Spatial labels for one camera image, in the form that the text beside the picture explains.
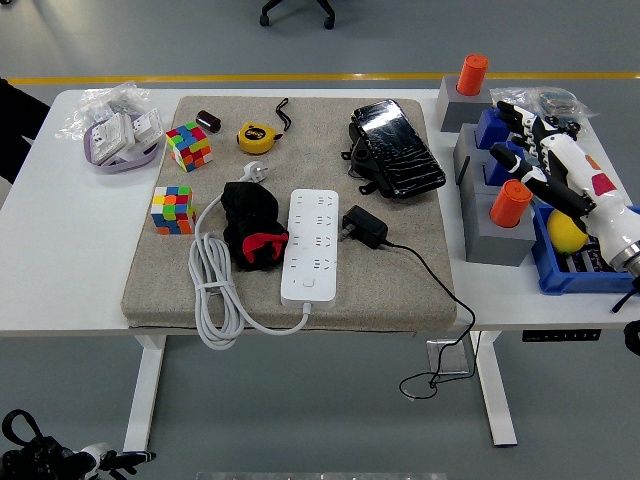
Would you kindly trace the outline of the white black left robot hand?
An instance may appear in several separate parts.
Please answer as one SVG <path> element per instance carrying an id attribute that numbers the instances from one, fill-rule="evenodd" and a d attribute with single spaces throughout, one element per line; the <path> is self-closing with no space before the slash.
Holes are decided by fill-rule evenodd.
<path id="1" fill-rule="evenodd" d="M 156 459 L 156 454 L 146 450 L 123 451 L 118 453 L 106 443 L 97 443 L 84 447 L 80 453 L 90 458 L 90 467 L 80 479 L 99 479 L 100 472 L 108 473 L 113 479 L 126 479 L 136 475 L 136 467 Z"/>

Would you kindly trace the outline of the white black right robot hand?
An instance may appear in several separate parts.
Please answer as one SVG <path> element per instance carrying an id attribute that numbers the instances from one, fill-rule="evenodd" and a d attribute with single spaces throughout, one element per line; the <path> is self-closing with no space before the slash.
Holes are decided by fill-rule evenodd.
<path id="1" fill-rule="evenodd" d="M 505 101 L 497 114 L 539 164 L 533 166 L 495 144 L 491 155 L 534 195 L 574 220 L 599 242 L 601 256 L 617 271 L 639 262 L 639 215 L 599 165 L 568 134 L 532 112 Z"/>

